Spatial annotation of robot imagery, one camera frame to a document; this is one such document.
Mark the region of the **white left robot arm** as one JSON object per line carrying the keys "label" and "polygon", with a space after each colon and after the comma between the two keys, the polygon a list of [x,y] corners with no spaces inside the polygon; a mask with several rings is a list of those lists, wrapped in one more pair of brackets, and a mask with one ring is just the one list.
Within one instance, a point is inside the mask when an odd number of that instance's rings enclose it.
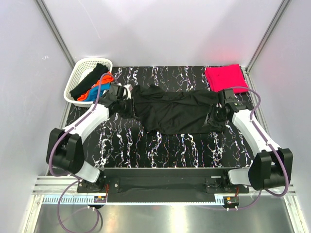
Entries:
{"label": "white left robot arm", "polygon": [[53,168],[72,174],[78,179],[88,181],[88,187],[94,192],[104,189],[105,180],[95,166],[86,161],[83,144],[86,138],[103,122],[118,113],[125,118],[134,117],[132,98],[100,98],[98,103],[91,107],[72,124],[63,129],[55,128],[49,136],[46,162],[50,173],[57,174]]}

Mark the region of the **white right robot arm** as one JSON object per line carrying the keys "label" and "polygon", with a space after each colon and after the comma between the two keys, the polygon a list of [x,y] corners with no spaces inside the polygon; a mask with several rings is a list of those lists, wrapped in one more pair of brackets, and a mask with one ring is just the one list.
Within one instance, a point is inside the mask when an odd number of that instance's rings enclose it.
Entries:
{"label": "white right robot arm", "polygon": [[274,196],[284,196],[290,185],[293,153],[290,149],[281,148],[253,114],[253,110],[238,103],[228,103],[209,114],[209,123],[230,120],[242,133],[254,155],[250,167],[228,171],[227,176],[220,181],[221,188],[229,193],[241,184],[257,191],[265,190]]}

